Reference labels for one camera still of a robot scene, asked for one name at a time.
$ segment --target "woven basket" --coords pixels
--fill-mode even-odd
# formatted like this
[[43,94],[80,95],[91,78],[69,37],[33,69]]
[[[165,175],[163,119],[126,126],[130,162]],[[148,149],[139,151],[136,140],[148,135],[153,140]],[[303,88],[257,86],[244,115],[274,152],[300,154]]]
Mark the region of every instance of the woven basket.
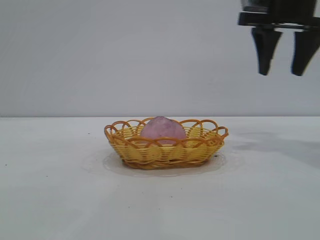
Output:
[[[185,130],[184,140],[140,137],[141,130],[151,119],[153,117],[116,121],[104,128],[110,145],[131,168],[151,170],[201,166],[224,145],[228,136],[228,129],[212,120],[189,119],[178,122]],[[171,140],[174,144],[161,144],[161,140]]]

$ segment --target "white table surface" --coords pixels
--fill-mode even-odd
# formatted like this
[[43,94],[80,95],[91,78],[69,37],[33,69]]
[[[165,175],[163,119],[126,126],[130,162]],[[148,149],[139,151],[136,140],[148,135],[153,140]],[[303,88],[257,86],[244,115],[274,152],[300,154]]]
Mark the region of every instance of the white table surface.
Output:
[[320,117],[210,117],[215,160],[151,171],[104,136],[128,119],[0,118],[0,239],[320,239]]

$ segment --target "pink ball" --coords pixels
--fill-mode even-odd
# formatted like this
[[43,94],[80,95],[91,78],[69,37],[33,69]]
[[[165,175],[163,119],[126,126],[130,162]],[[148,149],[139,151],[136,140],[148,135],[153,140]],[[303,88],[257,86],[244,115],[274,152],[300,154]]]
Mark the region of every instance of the pink ball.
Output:
[[[178,122],[164,116],[157,116],[150,120],[142,129],[140,136],[148,139],[168,137],[183,140],[187,138],[186,131]],[[160,140],[159,143],[174,144],[175,141]]]

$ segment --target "yellow wicker basket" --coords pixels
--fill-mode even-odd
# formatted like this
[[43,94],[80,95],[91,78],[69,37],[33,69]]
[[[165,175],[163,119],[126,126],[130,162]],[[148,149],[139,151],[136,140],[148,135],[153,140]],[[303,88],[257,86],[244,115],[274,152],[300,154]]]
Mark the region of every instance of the yellow wicker basket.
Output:
[[[153,117],[144,120],[116,121],[104,128],[110,145],[122,161],[135,169],[190,168],[204,164],[224,144],[228,129],[212,120],[189,119],[180,121],[186,139],[172,137],[149,139],[140,137],[140,132]],[[161,144],[171,140],[174,144]]]

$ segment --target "gray wall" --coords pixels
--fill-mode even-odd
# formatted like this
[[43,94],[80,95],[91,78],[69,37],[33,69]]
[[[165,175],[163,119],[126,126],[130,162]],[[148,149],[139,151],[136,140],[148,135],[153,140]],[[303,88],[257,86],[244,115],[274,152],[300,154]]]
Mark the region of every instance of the gray wall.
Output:
[[240,2],[0,0],[0,115],[320,116],[320,52],[258,75]]

